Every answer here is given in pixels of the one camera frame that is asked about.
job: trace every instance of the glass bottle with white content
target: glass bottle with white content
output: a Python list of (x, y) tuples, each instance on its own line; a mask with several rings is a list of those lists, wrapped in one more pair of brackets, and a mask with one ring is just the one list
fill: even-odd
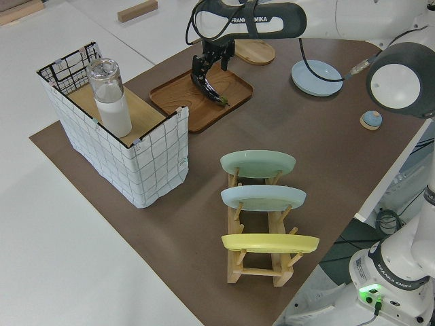
[(89, 63), (86, 74), (104, 127), (118, 138), (126, 136), (132, 126), (118, 64), (98, 58)]

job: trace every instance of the yellow plate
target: yellow plate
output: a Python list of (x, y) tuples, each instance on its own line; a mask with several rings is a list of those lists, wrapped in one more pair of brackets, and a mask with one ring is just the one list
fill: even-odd
[(293, 234), (229, 234), (222, 236), (225, 248), (245, 249), (248, 253), (310, 253), (317, 249), (319, 238)]

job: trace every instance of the white circular joint cover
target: white circular joint cover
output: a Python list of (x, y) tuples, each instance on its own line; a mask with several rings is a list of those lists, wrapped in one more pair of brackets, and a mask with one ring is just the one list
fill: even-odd
[(372, 77), (373, 96), (385, 107), (403, 109), (412, 105), (420, 95), (420, 79), (404, 65), (393, 63), (380, 67)]

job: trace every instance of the plate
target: plate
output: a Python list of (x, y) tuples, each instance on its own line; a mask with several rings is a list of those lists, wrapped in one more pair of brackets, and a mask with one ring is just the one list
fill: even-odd
[(220, 194), (226, 206), (237, 209), (242, 202), (244, 211), (254, 212), (284, 211), (289, 205), (297, 209), (307, 197), (302, 190), (283, 185), (241, 185)]
[[(332, 66), (317, 60), (308, 60), (308, 64), (316, 74), (328, 79), (340, 79), (340, 73)], [(337, 93), (343, 82), (324, 81), (314, 76), (305, 66), (304, 61), (299, 61), (292, 68), (292, 79), (296, 86), (303, 92), (313, 96), (330, 96)]]
[(220, 159), (222, 168), (233, 175), (239, 168), (243, 178), (267, 179), (276, 177), (279, 171), (286, 175), (293, 170), (296, 160), (279, 151), (248, 150), (235, 151)]
[(291, 234), (245, 233), (222, 236), (224, 247), (248, 253), (310, 253), (317, 249), (319, 238)]

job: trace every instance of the black strap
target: black strap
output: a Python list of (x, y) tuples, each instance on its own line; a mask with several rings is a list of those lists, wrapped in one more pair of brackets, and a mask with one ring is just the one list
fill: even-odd
[(249, 36), (252, 39), (259, 39), (257, 26), (256, 26), (256, 23), (254, 21), (254, 18), (255, 18), (254, 10), (257, 6), (257, 2), (258, 2), (258, 0), (248, 1), (245, 4), (245, 10), (244, 10), (245, 15), (246, 15), (247, 32), (249, 33)]

